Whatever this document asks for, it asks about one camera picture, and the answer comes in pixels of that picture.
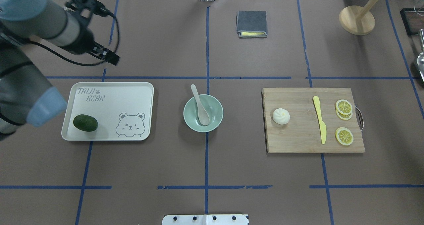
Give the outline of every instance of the yellow lemon slice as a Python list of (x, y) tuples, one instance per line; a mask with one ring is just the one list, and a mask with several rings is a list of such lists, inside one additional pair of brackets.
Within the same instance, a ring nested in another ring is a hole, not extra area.
[(336, 110), (342, 115), (349, 115), (352, 113), (352, 104), (344, 99), (338, 100)]
[(336, 130), (336, 139), (342, 145), (350, 145), (353, 142), (353, 134), (346, 127), (339, 127)]
[(353, 115), (353, 113), (350, 113), (349, 115), (343, 115), (343, 114), (340, 114), (338, 111), (336, 111), (336, 114), (342, 120), (349, 120), (350, 118), (352, 118), (352, 115)]

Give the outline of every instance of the wooden stand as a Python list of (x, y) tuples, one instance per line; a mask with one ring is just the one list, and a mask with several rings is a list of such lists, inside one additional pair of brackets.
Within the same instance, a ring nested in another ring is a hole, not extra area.
[(378, 0), (369, 0), (364, 7), (348, 6), (339, 14), (342, 27), (349, 33), (355, 35), (366, 35), (371, 33), (375, 26), (374, 16), (369, 10)]

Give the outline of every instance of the folded cloth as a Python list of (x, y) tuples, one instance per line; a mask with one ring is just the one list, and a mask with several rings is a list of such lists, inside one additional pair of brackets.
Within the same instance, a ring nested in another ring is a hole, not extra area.
[(267, 37), (266, 12), (239, 11), (237, 13), (236, 32), (240, 38)]

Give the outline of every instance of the light green bowl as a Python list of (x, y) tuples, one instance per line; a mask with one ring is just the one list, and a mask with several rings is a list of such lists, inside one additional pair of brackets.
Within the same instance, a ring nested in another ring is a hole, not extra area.
[(221, 124), (222, 118), (224, 117), (224, 109), (221, 103), (215, 97), (211, 95), (201, 94), (199, 95), (200, 101), (202, 102), (206, 112), (209, 114), (210, 123), (207, 126), (200, 124), (197, 116), (197, 103), (194, 97), (192, 97), (184, 106), (184, 121), (191, 129), (197, 132), (210, 132)]

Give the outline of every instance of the knife handle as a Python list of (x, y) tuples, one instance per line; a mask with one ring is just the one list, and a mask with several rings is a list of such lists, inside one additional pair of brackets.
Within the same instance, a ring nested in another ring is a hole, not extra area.
[(313, 101), (314, 101), (315, 111), (317, 112), (318, 121), (322, 121), (322, 117), (321, 117), (321, 104), (319, 102), (319, 97), (318, 96), (314, 96), (313, 97)]

